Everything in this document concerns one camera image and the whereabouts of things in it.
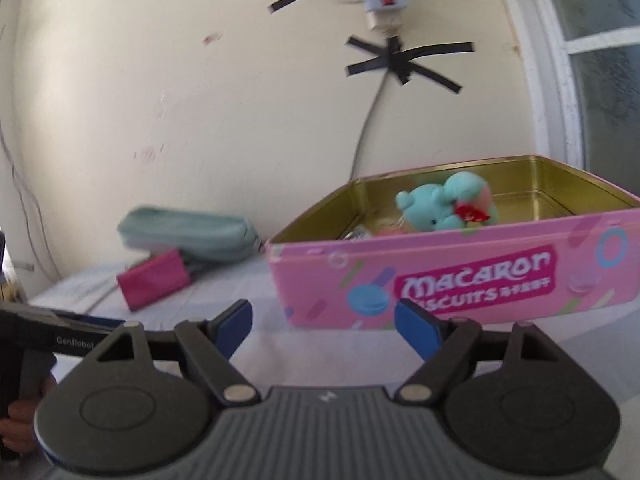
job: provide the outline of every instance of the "teal pouch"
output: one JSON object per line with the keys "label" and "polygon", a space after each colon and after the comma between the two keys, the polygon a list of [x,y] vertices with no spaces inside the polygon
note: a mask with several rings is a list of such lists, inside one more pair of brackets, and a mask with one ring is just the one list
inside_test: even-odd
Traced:
{"label": "teal pouch", "polygon": [[260,238],[244,217],[142,206],[118,224],[131,249],[178,249],[206,262],[235,262],[258,252]]}

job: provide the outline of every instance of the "gray wire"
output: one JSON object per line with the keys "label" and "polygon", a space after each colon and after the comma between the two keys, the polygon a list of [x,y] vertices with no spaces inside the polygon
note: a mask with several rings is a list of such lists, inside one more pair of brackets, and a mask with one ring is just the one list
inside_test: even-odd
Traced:
{"label": "gray wire", "polygon": [[358,169],[358,162],[360,161],[360,156],[362,154],[362,148],[364,146],[364,140],[369,133],[369,123],[371,122],[371,118],[373,117],[373,112],[376,110],[378,106],[378,102],[380,101],[380,96],[382,95],[382,90],[385,87],[386,78],[389,75],[389,70],[385,70],[382,79],[380,80],[380,86],[376,91],[376,95],[373,97],[373,101],[369,106],[369,110],[367,111],[367,115],[364,118],[364,122],[362,123],[362,128],[360,129],[360,135],[358,136],[358,143],[356,144],[356,151],[353,154],[353,162],[351,163],[351,173],[349,175],[349,182],[351,182],[356,176],[356,170]]}
{"label": "gray wire", "polygon": [[11,151],[9,150],[9,147],[6,144],[6,139],[4,138],[4,130],[2,129],[2,123],[0,123],[0,144],[2,145],[2,150],[4,151],[4,155],[9,161],[9,164],[11,165],[11,177],[14,183],[15,190],[18,192],[18,198],[20,199],[20,206],[22,208],[24,223],[27,229],[27,238],[29,239],[29,245],[31,247],[31,251],[33,252],[33,257],[36,260],[36,263],[38,264],[38,266],[40,267],[40,270],[42,271],[44,277],[47,278],[51,283],[55,283],[56,278],[52,278],[49,275],[49,273],[47,272],[47,269],[45,268],[45,266],[42,264],[42,261],[38,257],[38,251],[35,248],[35,244],[33,243],[33,237],[31,236],[31,227],[29,225],[29,215],[27,213],[27,208],[24,203],[24,197],[22,196],[22,190],[20,189],[20,186],[22,186],[22,188],[27,193],[28,197],[36,206],[36,210],[38,211],[38,219],[40,221],[40,227],[42,229],[42,240],[44,241],[44,245],[45,245],[47,254],[49,256],[49,260],[51,261],[51,265],[53,266],[53,269],[55,270],[58,279],[61,280],[62,274],[60,273],[60,270],[58,269],[58,266],[56,265],[56,262],[53,259],[53,255],[51,254],[51,249],[49,247],[49,241],[47,240],[47,233],[44,228],[44,219],[42,217],[42,209],[40,208],[40,203],[38,202],[38,199],[34,195],[33,191],[31,191],[28,184],[26,183],[26,181],[23,179],[23,177],[20,175],[20,173],[17,171],[15,167],[14,158],[11,154]]}

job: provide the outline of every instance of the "plush toy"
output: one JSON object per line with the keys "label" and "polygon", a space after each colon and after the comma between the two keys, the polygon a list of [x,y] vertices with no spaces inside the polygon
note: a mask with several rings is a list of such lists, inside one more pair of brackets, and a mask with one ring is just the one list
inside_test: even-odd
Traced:
{"label": "plush toy", "polygon": [[401,191],[396,204],[406,221],[422,232],[462,229],[468,222],[498,223],[489,185],[468,171],[450,176],[444,186],[425,184],[412,192]]}

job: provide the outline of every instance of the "red sequin bow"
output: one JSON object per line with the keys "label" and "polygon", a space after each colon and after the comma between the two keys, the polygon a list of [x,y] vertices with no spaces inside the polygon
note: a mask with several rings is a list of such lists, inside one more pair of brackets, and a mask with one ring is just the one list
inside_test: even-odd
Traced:
{"label": "red sequin bow", "polygon": [[487,213],[476,209],[471,204],[459,205],[456,208],[455,213],[465,222],[486,222],[489,218],[491,218]]}

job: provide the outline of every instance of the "magenta label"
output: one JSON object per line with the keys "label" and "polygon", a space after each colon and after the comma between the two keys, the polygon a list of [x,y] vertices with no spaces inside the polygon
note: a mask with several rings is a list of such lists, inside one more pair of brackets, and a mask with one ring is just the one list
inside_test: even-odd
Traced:
{"label": "magenta label", "polygon": [[528,300],[556,288],[558,256],[553,245],[505,254],[462,266],[399,276],[396,298],[426,310],[451,312]]}

